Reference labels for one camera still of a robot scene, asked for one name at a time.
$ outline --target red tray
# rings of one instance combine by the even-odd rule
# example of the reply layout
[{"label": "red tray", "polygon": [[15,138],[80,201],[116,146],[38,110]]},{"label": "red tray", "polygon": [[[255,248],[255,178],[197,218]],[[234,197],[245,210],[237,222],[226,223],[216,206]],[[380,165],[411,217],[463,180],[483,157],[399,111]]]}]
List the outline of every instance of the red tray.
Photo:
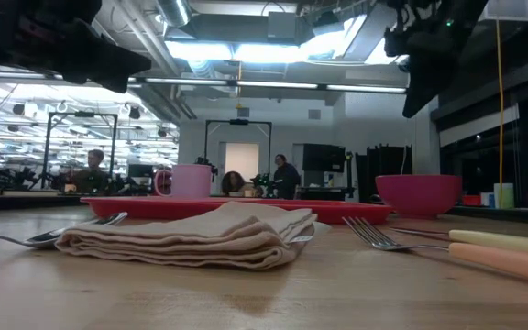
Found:
[{"label": "red tray", "polygon": [[286,201],[258,198],[205,198],[179,199],[168,197],[87,197],[88,203],[97,216],[109,216],[128,212],[130,217],[139,219],[179,220],[213,211],[221,204],[236,201],[277,206],[285,210],[311,208],[318,214],[319,221],[326,224],[344,224],[343,216],[364,217],[372,224],[386,222],[392,208],[382,205],[347,203],[334,201]]}]

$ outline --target spoon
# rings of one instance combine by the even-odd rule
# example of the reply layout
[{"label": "spoon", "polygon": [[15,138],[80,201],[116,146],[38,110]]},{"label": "spoon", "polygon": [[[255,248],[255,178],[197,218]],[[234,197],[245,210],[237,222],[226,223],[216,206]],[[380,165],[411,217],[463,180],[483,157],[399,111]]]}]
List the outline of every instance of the spoon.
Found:
[{"label": "spoon", "polygon": [[[90,225],[117,225],[122,220],[124,220],[127,217],[127,212],[122,212],[118,214],[113,214],[109,217],[103,218],[103,219],[96,219],[93,221],[87,221],[83,224],[90,224]],[[54,243],[56,243],[56,240],[59,239],[59,237],[66,231],[67,229],[71,228],[70,226],[56,229],[49,231],[44,234],[40,234],[38,236],[33,236],[32,238],[29,238],[25,241],[19,241],[17,239],[14,239],[12,237],[8,236],[0,236],[0,239],[6,240],[8,242],[16,243],[24,247],[28,248],[38,248],[38,249],[52,249],[54,248]]]}]

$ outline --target wooden table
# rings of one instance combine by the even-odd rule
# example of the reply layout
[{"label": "wooden table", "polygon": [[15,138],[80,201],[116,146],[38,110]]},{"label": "wooden table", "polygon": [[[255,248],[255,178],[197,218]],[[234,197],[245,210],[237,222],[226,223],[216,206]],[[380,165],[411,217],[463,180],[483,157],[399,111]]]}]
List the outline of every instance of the wooden table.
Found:
[{"label": "wooden table", "polygon": [[[85,207],[0,212],[0,234],[31,237],[89,216]],[[457,216],[394,222],[528,236],[525,224]],[[265,272],[76,258],[0,241],[0,329],[284,328],[523,330],[528,281],[438,251],[372,250],[343,226]]]}]

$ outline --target handle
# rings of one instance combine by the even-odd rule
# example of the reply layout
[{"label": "handle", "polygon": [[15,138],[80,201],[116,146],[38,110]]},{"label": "handle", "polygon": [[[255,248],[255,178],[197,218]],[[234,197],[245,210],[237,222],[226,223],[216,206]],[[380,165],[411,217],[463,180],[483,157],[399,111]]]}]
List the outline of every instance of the handle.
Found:
[{"label": "handle", "polygon": [[449,254],[458,259],[476,262],[480,265],[528,278],[528,253],[526,252],[452,243],[449,245]]},{"label": "handle", "polygon": [[158,178],[160,176],[164,177],[164,180],[168,180],[169,178],[172,177],[172,172],[170,172],[169,170],[157,170],[156,174],[154,174],[154,191],[156,192],[158,196],[168,197],[170,196],[169,194],[164,194],[160,192],[159,185],[158,185]]},{"label": "handle", "polygon": [[513,251],[528,252],[528,237],[518,237],[503,234],[482,233],[469,230],[451,230],[452,240],[476,244],[491,248],[505,248]]}]

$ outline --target beige napkin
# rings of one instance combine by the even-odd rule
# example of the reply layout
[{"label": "beige napkin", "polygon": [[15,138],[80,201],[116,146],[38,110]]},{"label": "beige napkin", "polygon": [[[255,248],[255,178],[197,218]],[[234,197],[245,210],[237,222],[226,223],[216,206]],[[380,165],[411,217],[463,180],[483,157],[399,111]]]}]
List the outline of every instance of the beige napkin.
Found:
[{"label": "beige napkin", "polygon": [[311,209],[285,211],[229,202],[206,214],[146,225],[77,225],[56,247],[74,256],[161,265],[225,265],[264,270],[296,259],[317,219]]}]

